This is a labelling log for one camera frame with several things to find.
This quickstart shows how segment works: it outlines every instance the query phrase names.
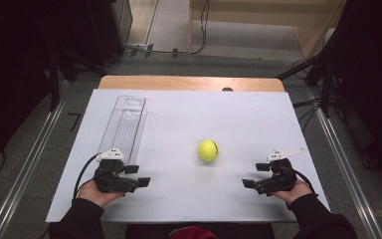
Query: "tennis ball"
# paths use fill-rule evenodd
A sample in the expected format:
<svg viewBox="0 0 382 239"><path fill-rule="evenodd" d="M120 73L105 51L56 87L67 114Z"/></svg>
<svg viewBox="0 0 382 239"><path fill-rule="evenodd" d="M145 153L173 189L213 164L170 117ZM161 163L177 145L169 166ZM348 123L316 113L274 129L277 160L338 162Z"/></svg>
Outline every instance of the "tennis ball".
<svg viewBox="0 0 382 239"><path fill-rule="evenodd" d="M205 161L213 161L219 153L216 142L211 139L206 139L200 142L198 146L198 156Z"/></svg>

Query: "white table surface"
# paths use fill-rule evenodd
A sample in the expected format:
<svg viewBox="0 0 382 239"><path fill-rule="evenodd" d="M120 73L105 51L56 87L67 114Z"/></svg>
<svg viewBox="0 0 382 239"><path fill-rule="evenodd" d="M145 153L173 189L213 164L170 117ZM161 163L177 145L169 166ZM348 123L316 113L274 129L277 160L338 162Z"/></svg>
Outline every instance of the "white table surface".
<svg viewBox="0 0 382 239"><path fill-rule="evenodd" d="M131 177L151 177L108 205L102 220L125 223L295 221L285 203L244 188L242 179L269 178L256 171L274 149L304 148L290 158L328 208L287 93L95 90L53 199L47 222L71 206L77 177L97 153L118 96L147 98L147 119ZM201 140L219 146L213 163L198 158ZM82 181L93 177L92 162Z"/></svg>

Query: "metal rail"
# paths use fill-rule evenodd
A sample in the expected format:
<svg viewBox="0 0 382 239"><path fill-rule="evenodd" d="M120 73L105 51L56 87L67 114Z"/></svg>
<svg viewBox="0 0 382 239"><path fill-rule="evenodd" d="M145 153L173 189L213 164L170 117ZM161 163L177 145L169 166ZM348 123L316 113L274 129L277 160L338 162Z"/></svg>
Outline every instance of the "metal rail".
<svg viewBox="0 0 382 239"><path fill-rule="evenodd" d="M308 89L312 98L318 98L318 94L314 89ZM364 224L365 230L369 238L381 239L382 230L377 222L373 210L366 198L358 179L355 176L354 171L349 163L348 158L343 150L343 147L334 131L333 125L330 119L327 119L322 111L317 111L318 119L324 130L328 142L330 143L333 154L336 158L336 162L340 168L343 179L349 189L349 193L355 203L358 214Z"/></svg>
<svg viewBox="0 0 382 239"><path fill-rule="evenodd" d="M36 141L33 144L33 147L30 150L30 153L27 156L23 167L21 168L20 173L17 176L17 179L15 180L10 192L8 193L1 206L0 238L3 237L6 228L8 227L8 224L11 221L12 216L14 215L14 212L18 206L18 203L21 200L24 190L27 187L30 177L33 174L33 171L39 161L44 147L46 146L49 136L54 129L54 126L58 120L61 110L64 107L66 96L71 88L71 85L71 83L64 81L63 85L61 86L61 100L55 107L54 111L49 113L48 117L46 118L45 123L42 129L40 130L39 135L37 136Z"/></svg>

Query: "clear plastic container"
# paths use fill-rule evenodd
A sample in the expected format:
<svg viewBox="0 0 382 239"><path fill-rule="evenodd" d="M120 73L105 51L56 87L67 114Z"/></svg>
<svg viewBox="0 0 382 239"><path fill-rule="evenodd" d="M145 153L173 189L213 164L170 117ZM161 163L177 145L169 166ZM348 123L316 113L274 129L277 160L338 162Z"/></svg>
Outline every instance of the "clear plastic container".
<svg viewBox="0 0 382 239"><path fill-rule="evenodd" d="M119 148L123 163L135 164L146 117L144 97L118 97L98 151Z"/></svg>

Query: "sleeve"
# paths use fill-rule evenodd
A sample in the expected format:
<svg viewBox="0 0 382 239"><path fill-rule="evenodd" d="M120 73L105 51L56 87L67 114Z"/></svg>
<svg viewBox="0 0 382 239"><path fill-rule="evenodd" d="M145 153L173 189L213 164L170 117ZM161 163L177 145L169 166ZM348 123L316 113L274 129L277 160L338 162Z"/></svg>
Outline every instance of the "sleeve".
<svg viewBox="0 0 382 239"><path fill-rule="evenodd" d="M77 198L60 222L49 225L51 239L104 238L100 218L104 210L96 204Z"/></svg>
<svg viewBox="0 0 382 239"><path fill-rule="evenodd" d="M350 222L343 215L329 212L312 193L295 200L290 209L299 224L295 239L356 238Z"/></svg>

